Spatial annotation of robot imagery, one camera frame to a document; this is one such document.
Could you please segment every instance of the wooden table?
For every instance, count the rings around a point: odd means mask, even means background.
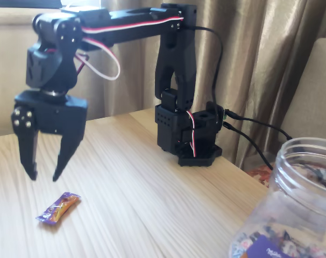
[[[56,183],[59,137],[39,136],[35,182],[16,136],[0,137],[0,257],[227,257],[266,188],[222,157],[180,167],[156,137],[153,110],[89,121]],[[82,202],[35,220],[65,191]]]

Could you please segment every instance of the robotic arm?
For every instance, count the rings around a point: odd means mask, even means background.
[[[81,58],[77,49],[94,51],[100,45],[108,49],[120,42],[154,35],[161,35],[155,72],[155,96],[161,100],[155,108],[158,145],[177,155],[181,166],[210,166],[222,153],[215,138],[224,111],[208,103],[205,111],[194,115],[189,112],[196,80],[195,32],[190,29],[195,24],[196,6],[183,4],[115,12],[78,7],[37,15],[33,28],[39,40],[27,53],[26,83],[32,89],[16,96],[11,115],[20,160],[29,177],[37,177],[38,131],[62,135],[53,181],[83,139],[87,102],[67,95],[77,83],[78,71],[73,62],[74,57]],[[171,89],[173,73],[177,90]]]

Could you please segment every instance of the curtain fold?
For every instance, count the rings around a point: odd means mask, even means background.
[[[109,10],[159,7],[162,0],[101,0]],[[326,0],[171,0],[197,5],[197,25],[217,31],[224,44],[219,71],[215,71],[219,43],[209,32],[196,32],[197,79],[192,111],[211,100],[211,84],[218,72],[216,97],[219,105],[240,115],[280,125],[292,100],[311,48],[326,32]],[[118,44],[122,73],[105,81],[105,114],[151,108],[159,37]],[[103,58],[104,72],[115,74],[116,66]],[[252,137],[264,151],[279,148],[275,132],[229,119]],[[239,167],[254,154],[249,143],[222,129],[217,144],[223,155]]]

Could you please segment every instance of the red and white wire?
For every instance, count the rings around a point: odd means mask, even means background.
[[[116,76],[108,76],[105,74],[102,74],[100,71],[98,71],[91,63],[89,63],[85,58],[83,58],[83,56],[81,56],[79,53],[76,53],[76,56],[78,57],[78,59],[83,62],[87,67],[89,67],[95,74],[97,74],[98,76],[109,80],[109,81],[114,81],[116,79],[119,78],[120,72],[121,72],[121,67],[120,67],[120,63],[118,61],[118,59],[116,58],[115,54],[109,49],[107,48],[103,43],[95,40],[95,39],[91,39],[91,38],[83,38],[82,41],[89,43],[91,45],[94,45],[96,47],[99,47],[100,49],[104,50],[116,63],[116,66],[118,68],[118,74]]]
[[[126,24],[126,25],[100,27],[100,28],[82,27],[82,31],[84,33],[88,33],[88,34],[98,34],[98,33],[109,32],[109,31],[125,30],[127,28],[136,28],[136,27],[142,27],[142,26],[162,24],[162,23],[166,23],[166,22],[171,22],[172,20],[183,20],[183,17],[174,16],[174,17],[170,17],[170,18],[167,18],[164,20],[144,21],[142,23],[133,23],[133,24]]]
[[[190,147],[192,148],[193,150],[193,157],[196,157],[196,152],[195,152],[195,139],[194,139],[194,129],[195,129],[195,122],[194,122],[194,117],[193,117],[193,114],[190,112],[190,111],[186,111],[190,118],[192,119],[192,122],[193,122],[193,131],[192,131],[192,142],[190,142]]]

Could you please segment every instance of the plastic jar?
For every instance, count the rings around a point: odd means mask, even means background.
[[[268,194],[234,237],[229,257],[326,258],[326,140],[282,146]]]

